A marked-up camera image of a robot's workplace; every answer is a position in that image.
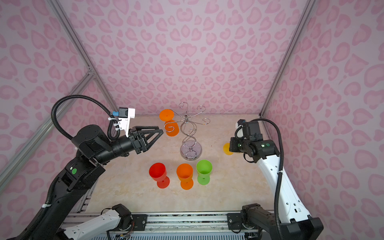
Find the pink leopard print wall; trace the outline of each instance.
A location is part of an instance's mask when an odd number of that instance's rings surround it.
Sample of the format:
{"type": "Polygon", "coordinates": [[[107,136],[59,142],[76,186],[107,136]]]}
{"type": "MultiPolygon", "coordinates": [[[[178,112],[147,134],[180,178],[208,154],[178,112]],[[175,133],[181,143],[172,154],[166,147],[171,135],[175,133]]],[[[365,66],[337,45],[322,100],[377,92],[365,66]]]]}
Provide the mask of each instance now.
{"type": "Polygon", "coordinates": [[[1,1],[0,29],[2,172],[85,69],[44,0],[1,1]]]}
{"type": "Polygon", "coordinates": [[[267,114],[320,239],[384,239],[383,9],[320,1],[267,114]]]}
{"type": "MultiPolygon", "coordinates": [[[[93,81],[83,94],[110,108],[93,81]]],[[[97,124],[106,132],[107,118],[108,115],[96,104],[78,99],[60,125],[72,136],[89,124],[97,124]]],[[[30,223],[44,204],[52,180],[75,155],[71,141],[53,129],[0,195],[0,239],[17,236],[30,223]]]]}
{"type": "Polygon", "coordinates": [[[119,106],[259,113],[306,0],[62,0],[119,106]]]}

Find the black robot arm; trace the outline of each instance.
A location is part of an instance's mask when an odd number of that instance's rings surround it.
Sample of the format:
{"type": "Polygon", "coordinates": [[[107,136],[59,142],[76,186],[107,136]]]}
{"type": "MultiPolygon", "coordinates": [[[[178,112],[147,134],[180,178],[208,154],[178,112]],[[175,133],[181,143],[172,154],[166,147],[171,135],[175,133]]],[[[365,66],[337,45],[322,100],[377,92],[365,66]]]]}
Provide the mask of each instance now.
{"type": "Polygon", "coordinates": [[[135,150],[137,154],[146,152],[163,134],[158,126],[136,126],[129,129],[128,137],[112,137],[113,123],[117,123],[108,109],[97,100],[84,95],[63,97],[52,107],[51,119],[55,127],[77,147],[76,157],[55,177],[51,183],[45,204],[35,215],[31,223],[18,235],[16,240],[51,240],[66,239],[60,237],[59,230],[66,216],[78,200],[90,189],[105,172],[103,165],[117,157],[127,157],[135,150]],[[80,129],[72,137],[65,132],[56,119],[56,111],[64,101],[82,98],[90,100],[102,107],[112,121],[108,127],[108,135],[97,125],[88,125],[80,129]]]}

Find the plastic wine glass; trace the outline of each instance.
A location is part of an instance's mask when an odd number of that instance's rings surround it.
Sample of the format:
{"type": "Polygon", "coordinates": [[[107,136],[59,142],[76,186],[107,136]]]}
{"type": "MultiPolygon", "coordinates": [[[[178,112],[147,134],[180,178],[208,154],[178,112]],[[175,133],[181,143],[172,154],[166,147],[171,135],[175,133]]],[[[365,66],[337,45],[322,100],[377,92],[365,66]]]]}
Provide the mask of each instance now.
{"type": "Polygon", "coordinates": [[[189,190],[193,187],[193,180],[192,180],[193,168],[191,165],[189,165],[187,163],[181,164],[177,168],[176,174],[181,181],[181,183],[180,183],[181,188],[183,188],[185,190],[189,190]]]}
{"type": "Polygon", "coordinates": [[[197,181],[201,185],[207,185],[210,181],[209,175],[212,172],[212,163],[208,160],[200,160],[196,165],[198,177],[197,181]]]}
{"type": "Polygon", "coordinates": [[[159,115],[160,120],[164,122],[172,120],[173,116],[175,116],[175,114],[171,109],[164,109],[163,111],[160,112],[160,115],[159,115]]]}
{"type": "Polygon", "coordinates": [[[157,182],[159,188],[166,188],[169,185],[167,170],[164,164],[155,163],[149,168],[149,175],[157,182]]]}

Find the metal frame bar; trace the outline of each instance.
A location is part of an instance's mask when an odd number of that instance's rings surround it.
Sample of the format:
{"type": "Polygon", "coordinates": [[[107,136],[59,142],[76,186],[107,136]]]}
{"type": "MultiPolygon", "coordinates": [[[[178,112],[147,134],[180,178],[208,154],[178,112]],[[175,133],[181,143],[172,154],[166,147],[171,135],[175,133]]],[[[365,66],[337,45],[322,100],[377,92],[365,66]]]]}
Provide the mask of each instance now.
{"type": "MultiPolygon", "coordinates": [[[[141,233],[204,233],[204,232],[231,232],[228,229],[228,213],[240,213],[240,211],[228,212],[144,212],[132,214],[147,214],[145,231],[141,233]]],[[[89,221],[99,213],[68,214],[62,224],[62,228],[71,227],[89,221]]]]}
{"type": "Polygon", "coordinates": [[[64,30],[67,32],[69,38],[71,39],[74,47],[79,52],[79,55],[81,56],[82,60],[84,61],[85,65],[88,67],[90,71],[94,72],[95,80],[98,85],[98,87],[101,90],[101,93],[104,95],[105,99],[107,100],[108,104],[110,105],[113,110],[118,111],[118,107],[113,100],[111,94],[105,87],[103,81],[101,80],[101,77],[99,73],[97,72],[97,69],[93,65],[90,56],[88,55],[87,51],[85,50],[85,47],[82,45],[81,40],[79,36],[77,35],[76,31],[74,30],[67,14],[65,13],[63,6],[59,2],[59,0],[46,0],[48,4],[51,6],[53,12],[55,13],[56,17],[58,18],[59,22],[63,26],[64,30]]]}
{"type": "Polygon", "coordinates": [[[305,7],[304,7],[301,18],[299,19],[299,23],[296,26],[295,31],[293,32],[292,39],[288,45],[287,51],[285,52],[283,60],[279,66],[276,77],[273,80],[272,87],[269,90],[269,93],[267,95],[265,103],[264,103],[262,110],[260,112],[261,118],[264,117],[264,114],[267,111],[269,104],[271,103],[272,97],[276,91],[277,84],[281,81],[281,79],[283,77],[283,73],[284,73],[284,71],[285,71],[294,51],[295,51],[295,48],[297,47],[297,45],[301,39],[301,36],[303,35],[303,33],[305,31],[305,28],[306,28],[306,26],[307,26],[307,24],[311,18],[311,14],[313,13],[313,10],[315,9],[315,4],[317,2],[318,2],[317,0],[308,0],[305,7]]]}
{"type": "Polygon", "coordinates": [[[90,189],[88,189],[88,191],[78,200],[76,205],[73,206],[73,208],[70,211],[70,213],[80,213],[81,212],[81,210],[83,209],[83,206],[85,205],[85,201],[87,200],[88,197],[89,198],[91,197],[92,192],[95,189],[96,184],[97,184],[97,180],[93,184],[93,186],[90,189]]]}
{"type": "MultiPolygon", "coordinates": [[[[115,234],[126,234],[126,232],[110,232],[111,238],[115,234]]],[[[167,232],[167,233],[152,233],[152,232],[134,232],[130,234],[128,240],[245,240],[245,232],[238,234],[232,231],[221,232],[167,232]]],[[[91,240],[108,240],[107,234],[102,233],[91,240]]]]}
{"type": "MultiPolygon", "coordinates": [[[[88,72],[82,80],[72,89],[70,94],[81,94],[88,86],[89,82],[93,79],[93,73],[88,72]]],[[[68,109],[75,103],[76,99],[64,102],[57,110],[57,119],[60,120],[68,111],[68,109]]],[[[43,143],[45,138],[54,128],[52,120],[48,117],[42,126],[35,132],[35,134],[27,141],[23,149],[10,159],[10,164],[0,174],[0,193],[6,188],[8,183],[13,177],[23,168],[24,164],[29,160],[30,156],[35,150],[43,143]]]]}
{"type": "MultiPolygon", "coordinates": [[[[101,77],[99,76],[96,68],[92,64],[92,61],[82,45],[80,38],[77,36],[75,30],[73,29],[72,24],[69,21],[68,16],[66,15],[62,5],[58,0],[46,0],[50,5],[52,11],[58,18],[61,23],[63,29],[67,33],[68,37],[72,41],[74,47],[79,53],[79,56],[84,61],[85,65],[88,67],[88,73],[83,77],[83,79],[78,83],[77,86],[70,92],[70,94],[81,94],[91,79],[94,79],[97,83],[99,89],[104,95],[110,107],[117,111],[117,105],[113,100],[111,94],[106,89],[101,77]]],[[[68,109],[73,105],[75,100],[70,100],[62,104],[61,108],[57,112],[57,119],[60,119],[68,109]]],[[[32,153],[40,146],[40,144],[47,137],[48,133],[52,130],[53,123],[50,118],[46,119],[42,126],[35,132],[35,134],[27,141],[25,147],[13,156],[10,159],[10,164],[6,167],[6,169],[0,174],[0,193],[5,189],[8,183],[12,180],[12,178],[22,169],[24,164],[28,161],[29,157],[32,153]]]]}

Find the spiral metal stand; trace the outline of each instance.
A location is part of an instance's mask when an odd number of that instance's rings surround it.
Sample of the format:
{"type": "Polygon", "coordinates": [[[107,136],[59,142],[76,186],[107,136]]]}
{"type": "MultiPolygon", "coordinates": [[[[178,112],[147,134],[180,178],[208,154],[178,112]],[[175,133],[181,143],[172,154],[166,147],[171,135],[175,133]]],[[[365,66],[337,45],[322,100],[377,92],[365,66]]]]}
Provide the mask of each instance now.
{"type": "Polygon", "coordinates": [[[184,159],[192,161],[199,158],[202,153],[201,145],[196,141],[196,138],[193,136],[197,131],[197,124],[207,125],[211,122],[211,120],[209,118],[203,118],[202,121],[204,123],[194,122],[191,120],[193,117],[203,113],[206,110],[206,108],[202,105],[196,108],[197,110],[200,110],[200,112],[193,116],[188,114],[188,103],[186,102],[180,103],[179,108],[185,109],[184,115],[180,115],[177,112],[173,111],[172,109],[171,110],[175,114],[177,114],[179,117],[181,117],[181,120],[165,123],[164,129],[167,132],[173,132],[175,128],[173,126],[167,126],[167,125],[172,123],[182,122],[182,124],[180,125],[180,131],[186,137],[183,139],[183,142],[180,148],[180,153],[184,159]]]}

